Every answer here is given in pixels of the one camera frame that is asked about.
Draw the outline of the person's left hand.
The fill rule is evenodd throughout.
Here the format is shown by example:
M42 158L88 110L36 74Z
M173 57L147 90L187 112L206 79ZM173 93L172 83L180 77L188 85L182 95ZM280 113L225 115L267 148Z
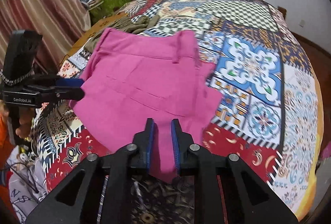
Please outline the person's left hand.
M5 125L7 125L9 113L9 109L6 104L1 100L1 120ZM20 126L16 128L15 133L20 138L26 138L30 134L32 119L35 116L35 110L33 108L19 108L19 115Z

